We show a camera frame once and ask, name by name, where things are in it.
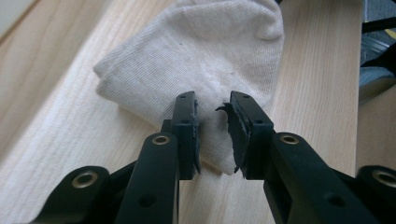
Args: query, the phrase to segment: wood grain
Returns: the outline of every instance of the wood grain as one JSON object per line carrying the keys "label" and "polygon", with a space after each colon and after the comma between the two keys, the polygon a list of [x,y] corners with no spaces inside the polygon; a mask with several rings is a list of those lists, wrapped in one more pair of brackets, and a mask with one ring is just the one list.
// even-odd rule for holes
{"label": "wood grain", "polygon": [[0,46],[0,158],[66,73],[106,1],[41,1]]}
{"label": "wood grain", "polygon": [[0,44],[12,28],[18,26],[37,0],[7,1],[0,0]]}
{"label": "wood grain", "polygon": [[[92,67],[171,2],[111,2],[88,40],[79,47],[73,60],[63,67],[64,74],[52,82],[52,87],[48,85],[49,91],[42,93],[39,99],[44,103],[37,105],[35,112],[1,119],[1,125],[4,125],[3,120],[13,118],[4,126],[11,129],[15,120],[28,118],[22,128],[16,129],[22,130],[19,136],[6,131],[0,134],[5,139],[15,136],[0,163],[0,181],[3,183],[0,188],[1,220],[5,223],[32,220],[59,181],[78,167],[99,165],[112,173],[137,158],[144,138],[156,130],[116,104],[98,97],[95,93],[98,78]],[[41,4],[51,5],[52,2],[41,1]],[[302,135],[330,165],[352,174],[357,128],[361,2],[285,1],[282,11],[286,42],[270,116],[278,131]],[[37,13],[37,17],[53,12]],[[21,29],[32,31],[31,27]],[[68,34],[70,27],[59,27],[58,32]],[[23,43],[8,47],[7,52],[1,54],[0,63],[10,57],[15,62],[18,55],[23,56],[16,52],[27,48],[37,49],[32,54],[39,57],[39,50],[44,48],[44,45]],[[52,72],[62,68],[50,63],[47,66],[46,69]],[[22,72],[31,71],[29,68],[24,67]],[[36,80],[35,76],[25,74],[19,79],[4,77],[4,81],[13,82],[9,84],[12,89],[8,90],[13,93],[1,97],[5,104],[18,102],[11,96],[24,92],[23,83],[31,82],[23,82],[24,79]],[[41,90],[43,81],[39,80],[31,92],[40,92],[37,89]],[[29,110],[25,104],[34,101],[35,97],[29,93],[24,97],[26,101],[20,100],[12,109],[10,106],[1,107],[2,112],[13,114]],[[180,223],[274,222],[262,191],[262,181],[246,181],[240,174],[227,176],[204,167],[201,175],[192,181],[183,181],[180,188]]]}
{"label": "wood grain", "polygon": [[395,85],[395,78],[380,78],[360,89],[371,97],[359,105],[357,169],[382,165],[396,170]]}

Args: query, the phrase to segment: white cloth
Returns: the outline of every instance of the white cloth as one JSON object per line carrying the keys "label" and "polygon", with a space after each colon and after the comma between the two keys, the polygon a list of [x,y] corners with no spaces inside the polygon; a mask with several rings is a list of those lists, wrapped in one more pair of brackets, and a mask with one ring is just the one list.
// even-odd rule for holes
{"label": "white cloth", "polygon": [[97,92],[160,128],[176,96],[195,91],[200,159],[232,174],[226,114],[215,109],[231,91],[270,102],[283,36],[274,0],[177,1],[94,67]]}

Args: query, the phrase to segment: hole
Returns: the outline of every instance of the hole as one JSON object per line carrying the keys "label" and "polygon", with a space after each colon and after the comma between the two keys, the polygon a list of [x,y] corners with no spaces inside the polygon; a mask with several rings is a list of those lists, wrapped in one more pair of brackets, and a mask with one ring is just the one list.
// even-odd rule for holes
{"label": "hole", "polygon": [[396,188],[396,176],[385,171],[374,170],[373,177],[381,184]]}
{"label": "hole", "polygon": [[325,198],[327,202],[333,206],[344,207],[346,205],[346,202],[344,201],[343,198],[333,193],[329,193],[328,195],[325,196]]}
{"label": "hole", "polygon": [[291,135],[282,135],[282,136],[280,136],[280,140],[282,140],[282,142],[289,144],[289,145],[296,145],[300,142],[297,138],[295,138]]}
{"label": "hole", "polygon": [[92,171],[87,171],[79,174],[73,179],[72,186],[76,189],[85,189],[95,183],[98,174]]}
{"label": "hole", "polygon": [[155,145],[164,145],[170,141],[169,137],[160,135],[156,136],[155,138],[152,139],[152,143]]}
{"label": "hole", "polygon": [[157,202],[157,197],[153,194],[146,194],[140,197],[139,204],[142,207],[151,207]]}

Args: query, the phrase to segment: wooden table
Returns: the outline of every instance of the wooden table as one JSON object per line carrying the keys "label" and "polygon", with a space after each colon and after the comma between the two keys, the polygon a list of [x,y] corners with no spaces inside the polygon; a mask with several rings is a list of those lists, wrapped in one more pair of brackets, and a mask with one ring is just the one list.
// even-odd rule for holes
{"label": "wooden table", "polygon": [[[172,0],[40,0],[0,45],[0,220],[32,220],[85,165],[134,161],[152,126],[95,93],[92,67]],[[361,1],[285,0],[276,130],[355,173]],[[180,223],[274,222],[262,181],[204,168],[181,183]]]}

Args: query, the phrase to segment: black object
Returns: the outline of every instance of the black object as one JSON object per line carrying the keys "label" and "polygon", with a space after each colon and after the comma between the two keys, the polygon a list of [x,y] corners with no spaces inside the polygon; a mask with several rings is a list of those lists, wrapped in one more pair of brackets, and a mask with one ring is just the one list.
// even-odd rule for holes
{"label": "black object", "polygon": [[391,45],[378,58],[365,62],[361,67],[384,67],[396,77],[396,43]]}
{"label": "black object", "polygon": [[364,22],[363,25],[361,26],[361,32],[365,34],[374,31],[392,29],[395,27],[396,27],[396,17],[392,17],[379,21]]}
{"label": "black object", "polygon": [[[87,166],[67,175],[34,223],[177,223],[178,180],[200,169],[196,106],[192,91],[179,95],[172,120],[116,173]],[[276,223],[395,223],[396,171],[366,166],[353,178],[333,170],[301,136],[276,133],[242,92],[219,109],[228,114],[235,171],[264,180]]]}
{"label": "black object", "polygon": [[33,223],[177,223],[178,180],[200,172],[196,106],[193,91],[180,94],[172,119],[114,174],[97,166],[71,172]]}
{"label": "black object", "polygon": [[235,162],[246,179],[262,179],[276,223],[395,223],[396,172],[333,170],[294,133],[275,133],[254,99],[233,91],[228,114]]}

